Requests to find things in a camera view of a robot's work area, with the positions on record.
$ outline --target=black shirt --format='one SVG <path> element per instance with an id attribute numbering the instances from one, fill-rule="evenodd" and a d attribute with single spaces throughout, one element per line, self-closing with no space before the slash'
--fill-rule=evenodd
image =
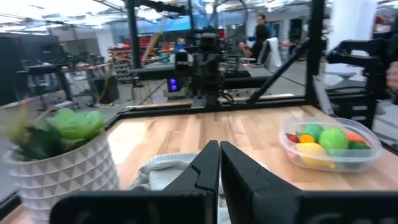
<path id="1" fill-rule="evenodd" d="M 262 43 L 264 42 L 264 39 L 257 39 L 253 46 L 250 48 L 250 52 L 252 53 L 251 58 L 255 58 L 257 63 L 257 60 L 260 56 L 260 52 L 262 49 Z"/>

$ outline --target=potted plant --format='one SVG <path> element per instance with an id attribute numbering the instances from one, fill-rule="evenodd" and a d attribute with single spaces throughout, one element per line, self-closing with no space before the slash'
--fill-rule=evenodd
<path id="1" fill-rule="evenodd" d="M 55 203 L 74 192 L 119 188 L 104 126 L 99 111 L 64 108 L 35 124 L 22 118 L 6 128 L 15 147 L 4 158 L 35 224 L 48 224 Z"/>

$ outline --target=white pillar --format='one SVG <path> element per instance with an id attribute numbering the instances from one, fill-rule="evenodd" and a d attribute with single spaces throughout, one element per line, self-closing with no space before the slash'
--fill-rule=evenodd
<path id="1" fill-rule="evenodd" d="M 373 24 L 376 16 L 377 0 L 333 0 L 327 51 L 336 47 L 342 40 L 370 40 L 373 34 Z M 364 52 L 353 52 L 364 55 Z M 325 83 L 337 84 L 342 80 L 339 75 L 331 73 L 356 75 L 351 80 L 364 80 L 362 69 L 345 64 L 326 64 Z"/>
<path id="2" fill-rule="evenodd" d="M 103 25 L 101 30 L 96 31 L 99 52 L 104 57 L 105 62 L 109 60 L 108 48 L 114 45 L 110 25 Z"/>

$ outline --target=toy carrot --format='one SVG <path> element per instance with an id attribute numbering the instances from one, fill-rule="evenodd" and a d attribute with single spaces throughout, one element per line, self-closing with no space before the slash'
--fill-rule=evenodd
<path id="1" fill-rule="evenodd" d="M 363 138 L 354 133 L 347 133 L 346 137 L 351 142 L 364 142 Z"/>

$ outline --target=yellow toy lemon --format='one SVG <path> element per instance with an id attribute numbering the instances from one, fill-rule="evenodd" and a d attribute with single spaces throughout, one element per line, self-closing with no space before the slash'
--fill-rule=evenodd
<path id="1" fill-rule="evenodd" d="M 312 156 L 327 156 L 326 150 L 322 148 L 322 146 L 317 143 L 297 143 L 296 150 L 303 154 L 312 155 Z M 335 164 L 328 161 L 323 161 L 319 159 L 313 159 L 306 156 L 300 156 L 301 160 L 308 166 L 317 166 L 317 167 L 329 167 L 331 169 L 335 168 Z"/>

